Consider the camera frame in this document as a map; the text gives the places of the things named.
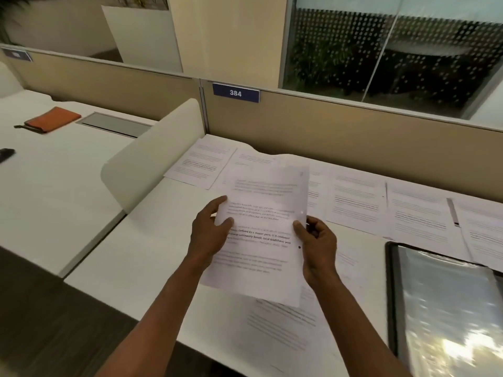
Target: workstation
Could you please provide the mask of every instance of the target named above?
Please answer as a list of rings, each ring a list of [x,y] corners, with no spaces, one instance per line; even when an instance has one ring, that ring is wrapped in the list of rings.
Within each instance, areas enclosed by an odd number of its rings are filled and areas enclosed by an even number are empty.
[[[0,167],[8,185],[0,197],[5,214],[0,246],[136,320],[183,259],[194,216],[219,195],[163,177],[199,138],[212,136],[239,149],[370,172],[386,182],[410,181],[449,198],[503,201],[498,162],[502,132],[283,90],[258,90],[260,102],[254,103],[215,95],[210,80],[106,61],[30,55],[33,62],[6,60],[20,83],[12,82],[11,92],[2,90],[0,101],[0,140],[6,138],[0,146],[16,149]],[[3,74],[12,80],[5,68]],[[163,98],[135,91],[142,89],[138,83]],[[135,95],[126,96],[129,91]],[[124,126],[132,121],[152,128],[138,139],[119,132],[119,121],[113,129],[77,121],[45,135],[12,129],[53,107],[84,119],[102,113],[123,119]],[[57,166],[47,168],[48,162]],[[359,279],[358,301],[391,346],[388,236],[327,224],[339,243],[361,249],[372,265]],[[230,331],[253,301],[200,285],[178,341],[241,374],[274,375],[236,346]],[[328,352],[317,363],[298,360],[294,368],[310,365],[305,372],[311,375],[347,374],[342,359]]]

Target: orange notebook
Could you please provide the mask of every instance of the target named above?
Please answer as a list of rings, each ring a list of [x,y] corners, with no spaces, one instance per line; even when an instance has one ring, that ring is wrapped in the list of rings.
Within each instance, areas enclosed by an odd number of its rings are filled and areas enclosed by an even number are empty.
[[[46,134],[80,118],[78,113],[54,107],[43,115],[25,121],[23,126],[14,126],[14,128],[25,128],[39,134]]]

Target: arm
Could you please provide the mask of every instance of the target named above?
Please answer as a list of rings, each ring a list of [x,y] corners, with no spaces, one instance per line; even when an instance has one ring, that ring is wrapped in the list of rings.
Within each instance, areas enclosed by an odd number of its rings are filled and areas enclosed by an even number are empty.
[[[351,377],[412,377],[382,341],[337,275],[337,238],[321,220],[308,217],[314,231],[293,227],[303,242],[306,282],[316,294]]]
[[[215,226],[218,205],[227,200],[212,200],[192,223],[188,253],[167,280],[154,303],[129,335],[110,355],[96,377],[162,377],[170,361],[185,313],[196,292],[203,271],[223,246],[234,221]]]

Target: person's left hand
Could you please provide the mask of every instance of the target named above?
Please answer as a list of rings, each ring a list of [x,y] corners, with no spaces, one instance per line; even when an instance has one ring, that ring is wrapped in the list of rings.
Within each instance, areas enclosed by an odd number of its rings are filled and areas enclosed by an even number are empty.
[[[192,222],[192,234],[190,245],[185,259],[195,265],[201,272],[210,266],[215,255],[225,243],[234,219],[229,217],[221,225],[215,225],[215,217],[218,206],[227,201],[227,196],[221,196],[211,200],[202,209]]]

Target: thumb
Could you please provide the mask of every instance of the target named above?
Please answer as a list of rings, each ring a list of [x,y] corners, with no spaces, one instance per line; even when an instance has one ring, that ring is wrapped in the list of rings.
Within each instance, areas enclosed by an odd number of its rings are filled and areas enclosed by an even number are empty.
[[[293,221],[293,230],[295,234],[299,237],[302,243],[306,243],[314,238],[311,234],[309,234],[304,226],[299,221]]]
[[[234,225],[234,218],[229,217],[227,218],[224,222],[222,222],[220,225],[218,225],[219,228],[222,229],[225,234],[229,234],[230,229]]]

